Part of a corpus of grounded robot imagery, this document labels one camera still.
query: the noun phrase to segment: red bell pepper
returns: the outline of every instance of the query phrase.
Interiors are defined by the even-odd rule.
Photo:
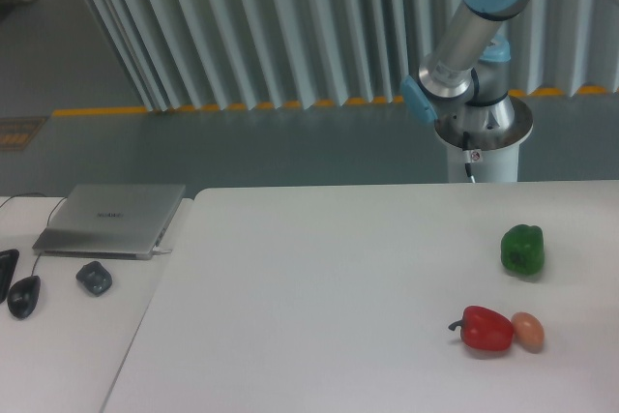
[[[514,326],[502,314],[484,307],[467,307],[460,321],[449,326],[461,327],[460,337],[471,348],[500,352],[512,345]]]

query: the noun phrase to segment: laptop lid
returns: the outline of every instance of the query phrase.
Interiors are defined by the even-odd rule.
[[[78,185],[33,249],[150,258],[184,194],[183,185]]]

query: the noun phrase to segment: black computer mouse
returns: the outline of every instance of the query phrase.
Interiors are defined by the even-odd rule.
[[[30,316],[37,306],[40,289],[41,279],[38,276],[29,276],[13,284],[7,298],[11,314],[17,319]]]
[[[112,285],[112,276],[98,261],[82,266],[75,278],[96,297],[105,293]]]

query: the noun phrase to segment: robotic arm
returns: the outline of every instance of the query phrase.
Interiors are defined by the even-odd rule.
[[[462,0],[418,75],[402,82],[409,109],[434,123],[447,145],[452,182],[474,181],[471,163],[479,180],[517,179],[518,148],[533,118],[524,103],[508,96],[510,46],[497,32],[529,1]]]

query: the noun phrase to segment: egg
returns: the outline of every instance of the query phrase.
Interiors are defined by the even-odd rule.
[[[544,347],[544,327],[532,314],[518,312],[512,316],[512,326],[516,341],[531,352],[539,352]]]

